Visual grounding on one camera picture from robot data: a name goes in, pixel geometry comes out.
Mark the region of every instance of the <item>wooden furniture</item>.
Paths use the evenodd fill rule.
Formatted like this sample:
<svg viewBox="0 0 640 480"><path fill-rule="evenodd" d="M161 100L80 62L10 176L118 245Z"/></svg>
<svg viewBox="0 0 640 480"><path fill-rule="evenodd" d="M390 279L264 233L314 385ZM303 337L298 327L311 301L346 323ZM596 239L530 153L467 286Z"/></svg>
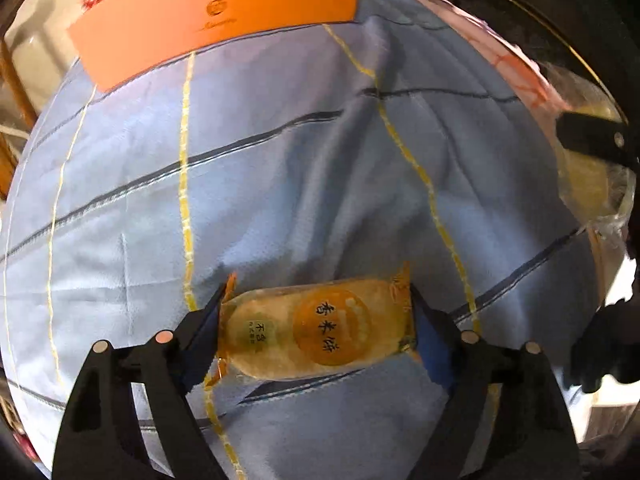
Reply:
<svg viewBox="0 0 640 480"><path fill-rule="evenodd" d="M4 42L4 35L13 23L15 15L24 0L0 0L0 84L6 84L18 105L18 110L29 129L38 119L38 115L24 90L24 86L15 71L10 51ZM17 159L9 145L0 135L0 198L6 200L11 180L17 165Z"/></svg>

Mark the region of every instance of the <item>orange box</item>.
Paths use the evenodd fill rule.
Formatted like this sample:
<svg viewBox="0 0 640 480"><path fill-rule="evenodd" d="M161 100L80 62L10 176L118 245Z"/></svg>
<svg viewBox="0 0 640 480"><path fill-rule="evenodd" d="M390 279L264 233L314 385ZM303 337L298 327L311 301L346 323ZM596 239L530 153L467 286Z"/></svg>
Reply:
<svg viewBox="0 0 640 480"><path fill-rule="evenodd" d="M149 68L229 38L295 25L348 22L357 0L104 0L69 34L107 91Z"/></svg>

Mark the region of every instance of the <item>plastic wrapper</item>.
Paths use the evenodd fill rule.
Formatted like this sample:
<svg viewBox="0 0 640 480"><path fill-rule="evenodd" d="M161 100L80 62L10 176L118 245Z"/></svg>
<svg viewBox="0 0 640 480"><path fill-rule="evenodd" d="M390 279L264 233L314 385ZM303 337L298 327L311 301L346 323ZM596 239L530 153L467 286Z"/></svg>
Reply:
<svg viewBox="0 0 640 480"><path fill-rule="evenodd" d="M565 68L546 64L545 69L546 78L572 111L622 122L615 104L599 87ZM557 139L554 149L562 200L582 225L615 245L621 244L636 191L633 171L565 150Z"/></svg>
<svg viewBox="0 0 640 480"><path fill-rule="evenodd" d="M355 279L246 292L220 309L220 369L284 381L372 365L415 346L408 267Z"/></svg>

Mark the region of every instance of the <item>screw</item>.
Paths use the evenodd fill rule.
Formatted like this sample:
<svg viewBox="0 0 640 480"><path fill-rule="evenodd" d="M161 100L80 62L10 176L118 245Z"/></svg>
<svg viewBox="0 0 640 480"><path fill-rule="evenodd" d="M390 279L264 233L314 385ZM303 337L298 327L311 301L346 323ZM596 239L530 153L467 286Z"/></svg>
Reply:
<svg viewBox="0 0 640 480"><path fill-rule="evenodd" d="M524 345L524 348L527 352L533 355L538 355L540 352L542 352L542 348L540 348L540 345L535 341L529 341L528 343L526 343L526 345Z"/></svg>
<svg viewBox="0 0 640 480"><path fill-rule="evenodd" d="M109 343L106 341L96 341L93 346L94 352L97 354L101 354L107 348L109 348Z"/></svg>
<svg viewBox="0 0 640 480"><path fill-rule="evenodd" d="M480 341L480 336L476 334L473 330L465 330L460 337L462 341L469 345L475 345L478 341Z"/></svg>
<svg viewBox="0 0 640 480"><path fill-rule="evenodd" d="M625 146L625 137L620 132L616 132L613 135L613 141L616 143L617 147L624 148L624 146Z"/></svg>
<svg viewBox="0 0 640 480"><path fill-rule="evenodd" d="M162 330L162 332L158 332L156 334L156 341L161 345L168 343L171 339L174 338L174 333L171 330Z"/></svg>

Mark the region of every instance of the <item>yellow stripe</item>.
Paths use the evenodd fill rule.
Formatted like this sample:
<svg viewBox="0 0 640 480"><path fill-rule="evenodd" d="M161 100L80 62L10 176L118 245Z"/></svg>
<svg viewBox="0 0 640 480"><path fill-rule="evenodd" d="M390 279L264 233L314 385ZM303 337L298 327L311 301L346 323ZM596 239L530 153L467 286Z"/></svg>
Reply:
<svg viewBox="0 0 640 480"><path fill-rule="evenodd" d="M433 223L436 226L438 234L440 235L440 238L442 239L444 245L449 250L451 258L453 259L453 262L456 266L456 270L458 271L460 281L462 282L462 285L465 291L466 302L469 305L469 312L471 313L471 319L473 322L474 330L478 334L481 334L482 328L480 325L480 320L478 319L478 308L476 307L476 295L474 294L473 289L471 288L471 285L468 280L468 276L466 274L465 266L462 263L462 260L460 259L458 252L456 251L456 247L453 243L453 240L449 235L449 232L447 231L446 227L442 223L442 220L440 219L440 215L438 214L438 205L436 202L436 190L433 185L433 181L431 180L431 177L427 174L426 171L424 171L424 168L422 168L420 164L418 164L418 161L415 160L415 157L412 155L411 151L409 151L409 148L404 144L404 142L402 142L400 135L398 134L395 127L389 120L389 117L386 114L384 101L380 98L380 86L378 84L378 76L376 75L376 73L373 70L361 65L361 63L353 55L353 52L351 51L349 46L344 42L342 38L340 38L337 34L334 33L333 29L329 25L323 25L323 27L324 27L324 30L326 30L327 33L332 38L334 38L335 42L338 45L340 45L340 47L342 48L344 53L347 55L351 63L353 63L354 67L356 67L358 72L361 72L364 75L369 76L373 80L373 84L376 87L376 94L378 95L376 106L378 108L378 113L380 114L380 118L382 118L382 121L385 124L385 128L387 133L389 134L389 137L391 137L393 142L396 144L396 146L400 150L400 153L402 153L402 156L404 156L404 159L411 165L412 168L414 168L414 170L420 177L420 180L427 188L427 192L429 196L429 209L431 212L431 217L433 218Z"/></svg>
<svg viewBox="0 0 640 480"><path fill-rule="evenodd" d="M211 375L207 374L204 379L204 383L207 384L211 381ZM236 450L231 445L229 441L229 437L226 436L225 428L222 427L222 423L216 414L216 407L213 404L213 386L205 386L204 387L204 406L207 410L207 416L211 421L211 425L213 427L213 431L216 432L216 435L220 439L222 446L225 448L225 452L231 465L234 467L236 472L236 477L238 480L246 480L246 474L240 465L240 459L238 458L238 454L236 454Z"/></svg>
<svg viewBox="0 0 640 480"><path fill-rule="evenodd" d="M56 344L53 341L53 301L51 299L51 275L53 272L53 234L56 230L56 210L58 209L58 200L60 199L60 192L62 192L62 185L65 181L65 166L71 158L71 152L74 149L74 145L76 144L76 140L78 139L78 134L82 129L82 124L84 123L84 117L86 115L86 109L89 106L89 103L94 99L95 89L91 93L91 97L84 105L82 109L82 114L80 115L80 121L78 123L78 127L76 128L76 132L74 133L73 138L71 139L71 145L69 146L69 151L66 152L66 159L60 166L60 179L58 181L58 192L56 193L56 199L53 202L53 208L51 211L51 230L49 232L49 273L47 275L47 306L49 307L49 343L51 344L51 353L53 354L53 360L56 364L56 377L58 378L58 382L60 386L63 388L65 384L62 381L62 375L60 374L60 359L58 357L58 349L56 348Z"/></svg>
<svg viewBox="0 0 640 480"><path fill-rule="evenodd" d="M196 53L191 52L187 61L187 75L182 86L182 118L180 119L180 180L178 181L178 204L180 205L180 219L182 220L182 241L184 245L184 279L182 280L182 292L184 295L184 303L187 308L193 312L198 309L196 298L193 294L191 280L193 279L193 233L191 231L191 216L189 212L189 196L187 194L188 185L188 163L189 163L189 111L191 96L191 79L193 78L193 66L195 64ZM204 379L204 384L209 383L210 374ZM244 470L238 460L234 448L226 436L225 430L220 424L220 420L216 415L213 405L213 392L211 388L205 386L204 405L207 416L211 421L214 431L220 438L229 461L236 470L238 480L246 480Z"/></svg>
<svg viewBox="0 0 640 480"><path fill-rule="evenodd" d="M42 118L42 120L40 121L40 124L38 126L37 131L32 134L33 136L33 140L35 141L35 139L38 137L38 135L40 134L40 131L43 127L43 125L47 122L47 117L49 117L49 112L51 111L51 109L53 108L53 105L56 102L56 99L58 98L59 94L55 94L53 96L53 100L51 101L51 104L49 105L49 107L47 108L47 112L44 114L44 117ZM22 171L20 172L20 178L18 178L18 182L16 183L16 187L15 187L15 196L14 196L14 200L11 204L11 211L9 211L9 224L6 228L6 244L4 245L4 266L2 268L2 290L4 290L4 297L3 297L3 301L4 301L4 328L6 329L6 344L7 347L9 349L9 359L11 360L11 364L12 364L12 368L14 370L14 380L15 380L15 384L18 387L18 390L20 390L20 395L22 395L22 387L20 386L20 379L18 377L18 370L15 367L15 359L14 359L14 350L11 348L11 339L9 338L9 316L8 316L8 307L7 307L7 300L6 300L6 268L7 268L7 260L8 255L9 255L9 240L11 238L11 226L14 222L14 209L15 209L15 203L18 201L18 196L20 195L20 186L22 185L22 178L24 176L24 172L27 169L27 164L29 163L29 157L31 156L31 152L33 151L33 147L27 152L25 158L24 158L24 164L22 165ZM2 217L0 216L0 231L2 230ZM24 405L24 410L26 413L27 407L26 404Z"/></svg>
<svg viewBox="0 0 640 480"><path fill-rule="evenodd" d="M178 183L178 202L180 204L180 218L182 219L182 240L184 242L184 279L182 290L184 303L190 311L198 309L196 298L191 288L193 278L193 233L191 232L191 216L189 213L189 199L187 196L187 170L189 161L189 98L191 94L191 79L195 52L192 52L187 62L187 77L182 87L182 119L180 120L180 180Z"/></svg>
<svg viewBox="0 0 640 480"><path fill-rule="evenodd" d="M502 390L500 384L491 383L487 388L487 395L491 400L492 416L491 416L491 433L493 434L495 428L495 420L498 418L498 410L500 409L500 397Z"/></svg>

